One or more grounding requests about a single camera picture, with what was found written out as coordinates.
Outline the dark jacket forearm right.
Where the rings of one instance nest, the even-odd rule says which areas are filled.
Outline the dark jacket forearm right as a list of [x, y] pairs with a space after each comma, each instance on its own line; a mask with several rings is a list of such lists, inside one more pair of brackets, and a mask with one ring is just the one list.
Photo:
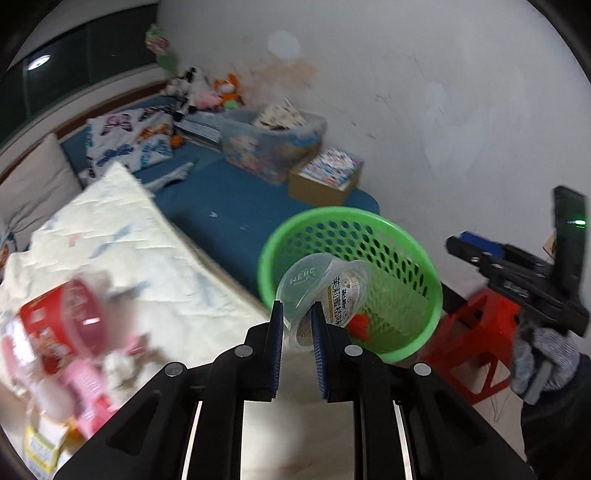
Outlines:
[[522, 407], [527, 462], [539, 479], [590, 477], [590, 358], [580, 356], [572, 380]]

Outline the grey gloved right hand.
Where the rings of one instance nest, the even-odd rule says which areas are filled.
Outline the grey gloved right hand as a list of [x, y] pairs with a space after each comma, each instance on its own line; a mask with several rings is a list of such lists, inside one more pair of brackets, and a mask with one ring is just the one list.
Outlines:
[[535, 405], [544, 392], [564, 388], [579, 363], [579, 349], [571, 334], [522, 317], [513, 339], [510, 369], [511, 389], [526, 404]]

